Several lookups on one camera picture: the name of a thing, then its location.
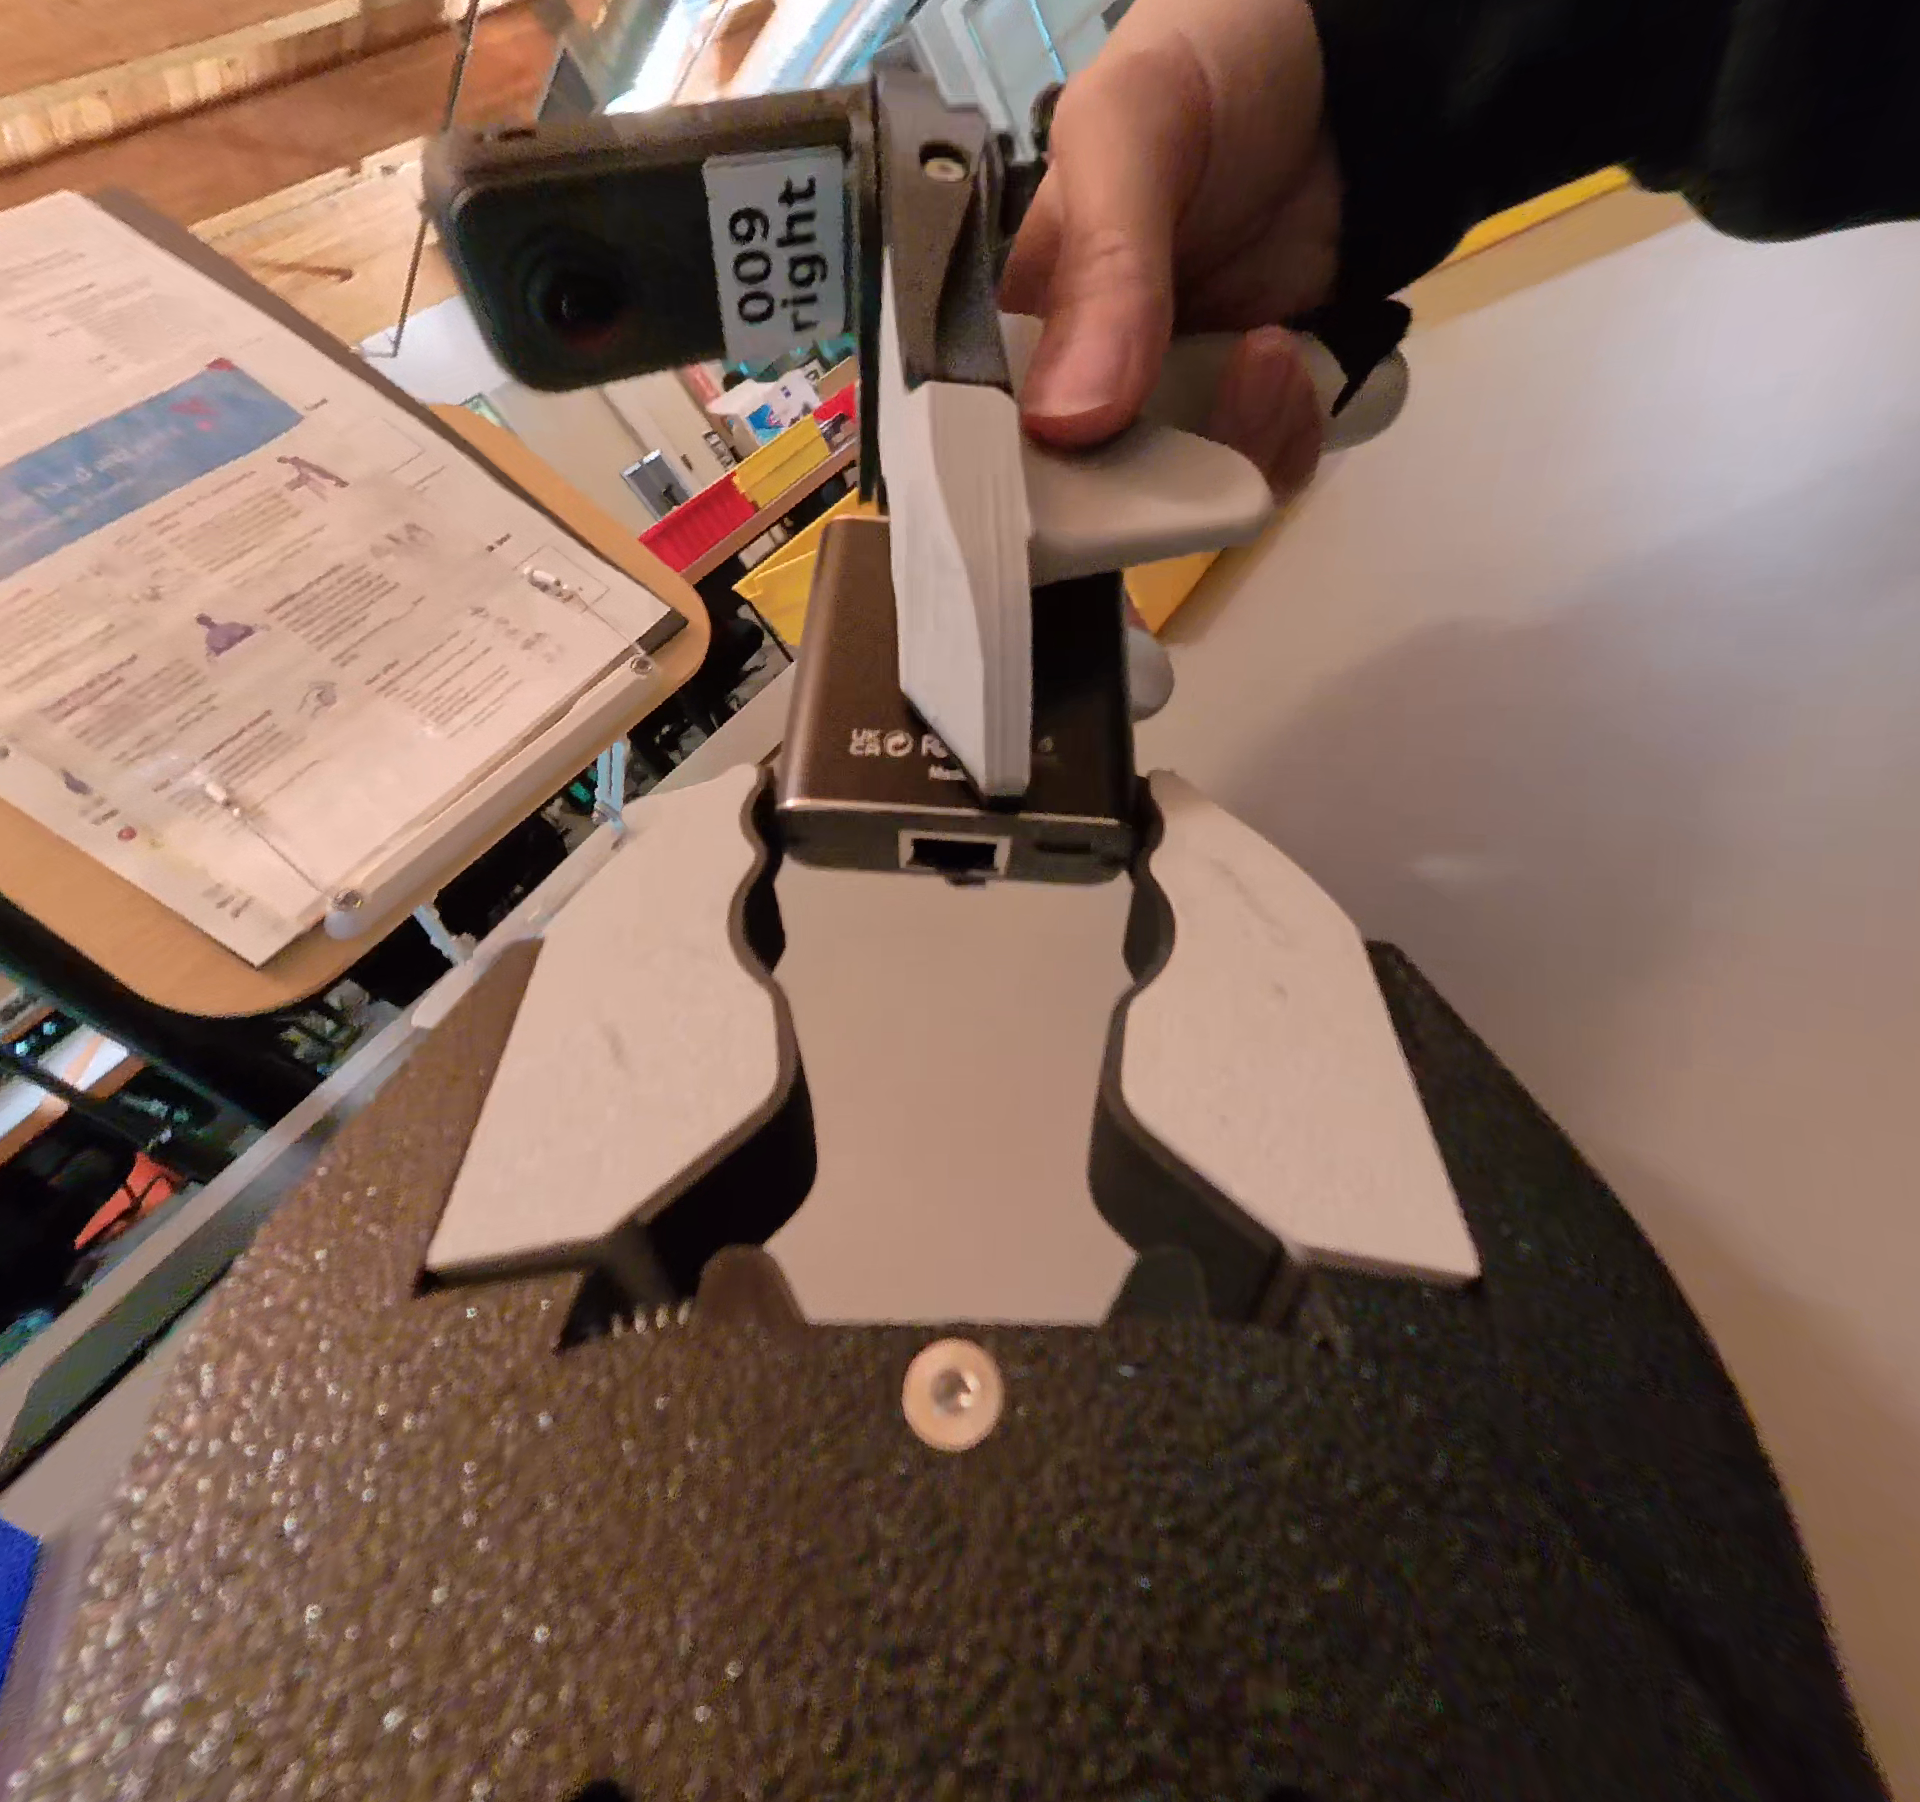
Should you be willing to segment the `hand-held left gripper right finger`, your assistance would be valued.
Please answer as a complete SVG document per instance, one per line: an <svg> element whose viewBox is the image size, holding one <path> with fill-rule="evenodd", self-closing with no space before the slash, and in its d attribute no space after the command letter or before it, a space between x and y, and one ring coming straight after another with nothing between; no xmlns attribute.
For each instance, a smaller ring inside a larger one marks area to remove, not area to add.
<svg viewBox="0 0 1920 1802"><path fill-rule="evenodd" d="M1143 781L1122 959L1089 1120L1135 1250L1114 1315L1280 1325L1315 1270L1483 1281L1361 934L1173 770Z"/></svg>

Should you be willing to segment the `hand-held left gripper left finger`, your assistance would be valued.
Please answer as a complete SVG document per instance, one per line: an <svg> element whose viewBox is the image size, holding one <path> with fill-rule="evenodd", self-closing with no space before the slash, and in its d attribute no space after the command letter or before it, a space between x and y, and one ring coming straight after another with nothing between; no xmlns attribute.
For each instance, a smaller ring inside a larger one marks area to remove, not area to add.
<svg viewBox="0 0 1920 1802"><path fill-rule="evenodd" d="M777 984L771 770L631 805L533 963L424 1287L582 1271L620 1308L699 1306L816 1187L816 1127Z"/></svg>

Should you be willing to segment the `black network adapter box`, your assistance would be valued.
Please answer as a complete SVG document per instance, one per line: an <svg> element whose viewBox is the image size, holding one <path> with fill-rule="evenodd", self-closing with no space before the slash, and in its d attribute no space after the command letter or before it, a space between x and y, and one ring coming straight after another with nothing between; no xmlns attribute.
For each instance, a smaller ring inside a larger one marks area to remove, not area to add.
<svg viewBox="0 0 1920 1802"><path fill-rule="evenodd" d="M771 817L816 868L1097 886L1136 854L1136 766L1118 573L1031 593L1036 751L1019 804L986 804L897 677L890 530L824 526Z"/></svg>

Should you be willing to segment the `person's right forearm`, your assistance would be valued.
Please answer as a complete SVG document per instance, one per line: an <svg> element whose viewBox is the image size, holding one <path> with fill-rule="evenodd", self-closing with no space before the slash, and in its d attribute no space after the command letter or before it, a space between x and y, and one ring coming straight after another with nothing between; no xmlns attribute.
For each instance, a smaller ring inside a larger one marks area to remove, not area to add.
<svg viewBox="0 0 1920 1802"><path fill-rule="evenodd" d="M1620 168L1720 235L1916 222L1916 0L1307 0L1340 272L1396 293L1483 216Z"/></svg>

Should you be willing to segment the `person's right hand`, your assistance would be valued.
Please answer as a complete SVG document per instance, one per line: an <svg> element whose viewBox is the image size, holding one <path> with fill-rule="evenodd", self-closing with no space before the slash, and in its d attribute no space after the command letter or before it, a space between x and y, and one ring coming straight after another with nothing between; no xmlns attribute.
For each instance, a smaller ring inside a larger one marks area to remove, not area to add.
<svg viewBox="0 0 1920 1802"><path fill-rule="evenodd" d="M1307 0L1135 0L1051 111L1002 269L1043 331L1019 415L1047 446L1122 434L1173 338L1227 331L1209 434L1296 497L1323 419L1290 331L1340 256L1340 169Z"/></svg>

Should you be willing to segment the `red storage bin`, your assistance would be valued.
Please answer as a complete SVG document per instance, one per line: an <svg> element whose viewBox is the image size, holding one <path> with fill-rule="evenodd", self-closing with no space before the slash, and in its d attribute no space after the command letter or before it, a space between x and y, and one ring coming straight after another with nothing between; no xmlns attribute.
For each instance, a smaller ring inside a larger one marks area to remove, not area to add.
<svg viewBox="0 0 1920 1802"><path fill-rule="evenodd" d="M640 535L640 544L677 573L686 573L714 544L723 544L740 526L754 521L754 497L740 492L727 476L706 492L692 496L667 517Z"/></svg>

